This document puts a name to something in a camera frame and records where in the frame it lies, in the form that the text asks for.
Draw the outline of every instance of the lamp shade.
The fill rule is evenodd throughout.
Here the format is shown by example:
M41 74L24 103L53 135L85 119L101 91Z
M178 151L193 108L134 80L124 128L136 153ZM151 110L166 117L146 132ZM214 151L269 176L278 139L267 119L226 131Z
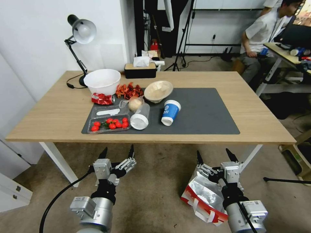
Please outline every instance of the lamp shade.
M96 36L96 26L91 21L79 19L75 15L69 15L67 20L72 26L72 35L78 43L88 44Z

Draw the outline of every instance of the white shirt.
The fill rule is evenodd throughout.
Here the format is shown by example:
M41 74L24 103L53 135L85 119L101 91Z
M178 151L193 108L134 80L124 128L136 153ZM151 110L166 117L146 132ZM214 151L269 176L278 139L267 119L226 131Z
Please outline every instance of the white shirt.
M286 17L279 18L278 9L274 8L269 13L259 17L248 29L246 36L252 52L260 52L264 43L272 41L281 31ZM240 53L245 53L243 44Z
M266 0L263 6L268 8L279 8L282 5L282 2L283 0Z

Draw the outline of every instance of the gray pants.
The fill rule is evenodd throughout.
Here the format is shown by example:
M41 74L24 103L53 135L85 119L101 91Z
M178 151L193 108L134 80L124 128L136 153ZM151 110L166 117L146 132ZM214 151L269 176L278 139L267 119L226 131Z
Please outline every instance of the gray pants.
M241 54L240 60L246 67L245 71L242 74L242 78L248 84L257 74L269 72L274 63L276 62L276 58L274 57L266 57L263 59L250 58L246 55L246 53Z

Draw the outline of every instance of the crushed soda can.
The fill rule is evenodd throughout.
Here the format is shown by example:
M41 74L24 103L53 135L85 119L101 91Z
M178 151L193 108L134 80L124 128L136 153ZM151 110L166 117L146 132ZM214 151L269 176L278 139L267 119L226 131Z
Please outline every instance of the crushed soda can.
M93 93L92 102L100 105L111 105L115 102L115 97L113 95Z
M202 176L197 169L180 198L192 206L194 214L206 223L219 226L228 220L223 208L224 197L218 184Z

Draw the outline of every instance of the floor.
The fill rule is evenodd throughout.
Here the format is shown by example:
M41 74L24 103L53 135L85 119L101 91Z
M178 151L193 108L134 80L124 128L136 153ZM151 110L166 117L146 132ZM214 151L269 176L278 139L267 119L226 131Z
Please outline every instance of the floor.
M186 57L191 60L208 60L209 57ZM169 66L174 59L166 59ZM230 70L231 64L213 58L209 62L192 62L185 71ZM299 130L310 128L309 116L290 116L282 123L297 136ZM127 157L130 144L57 143L78 177L87 171L99 153L107 146L112 162ZM238 159L243 158L246 146L187 145L187 144L135 144L137 166L120 180L116 204L113 208L112 232L209 232L229 233L227 223L219 227L207 224L194 215L193 209L180 200L196 166L196 150L210 166L228 161L228 147ZM261 200L269 215L265 220L268 232L311 232L310 188L301 184L265 183L264 176L295 179L295 175L279 153L276 145L264 146L241 175L245 196ZM20 174L18 183L33 191L31 203L19 209L0 214L0 232L38 232L41 216L53 197L68 181L52 160L44 154L38 164ZM53 205L46 219L45 233L78 231L78 217L69 206L75 196L90 196L96 190L95 174L85 178L78 188L69 189Z

